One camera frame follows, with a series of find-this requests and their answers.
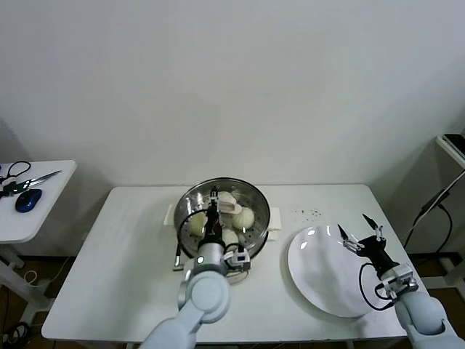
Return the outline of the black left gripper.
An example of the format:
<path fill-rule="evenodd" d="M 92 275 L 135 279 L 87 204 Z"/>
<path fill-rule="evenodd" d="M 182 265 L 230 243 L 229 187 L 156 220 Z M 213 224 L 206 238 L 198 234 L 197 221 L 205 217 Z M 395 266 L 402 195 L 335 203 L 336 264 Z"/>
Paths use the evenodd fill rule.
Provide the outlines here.
<path fill-rule="evenodd" d="M 209 205 L 208 211 L 206 213 L 207 222 L 204 226 L 204 236 L 201 240 L 202 244 L 223 244 L 224 241 L 222 239 L 222 226 L 219 221 L 219 213 L 220 212 L 220 200 L 219 200 L 219 190 L 218 188 L 213 187 L 209 194 Z"/>

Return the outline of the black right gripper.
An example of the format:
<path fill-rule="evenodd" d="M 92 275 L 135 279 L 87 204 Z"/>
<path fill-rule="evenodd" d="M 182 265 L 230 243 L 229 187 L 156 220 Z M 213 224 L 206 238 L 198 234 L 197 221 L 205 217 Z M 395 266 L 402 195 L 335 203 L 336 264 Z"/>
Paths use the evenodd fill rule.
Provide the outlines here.
<path fill-rule="evenodd" d="M 374 219 L 363 214 L 363 218 L 374 231 L 375 236 L 364 238 L 360 242 L 352 235 L 349 235 L 343 227 L 338 224 L 343 246 L 353 253 L 358 253 L 359 257 L 368 258 L 373 264 L 377 273 L 386 273 L 388 270 L 398 266 L 398 263 L 386 253 L 387 241 L 383 235 L 382 225 L 378 225 Z"/>

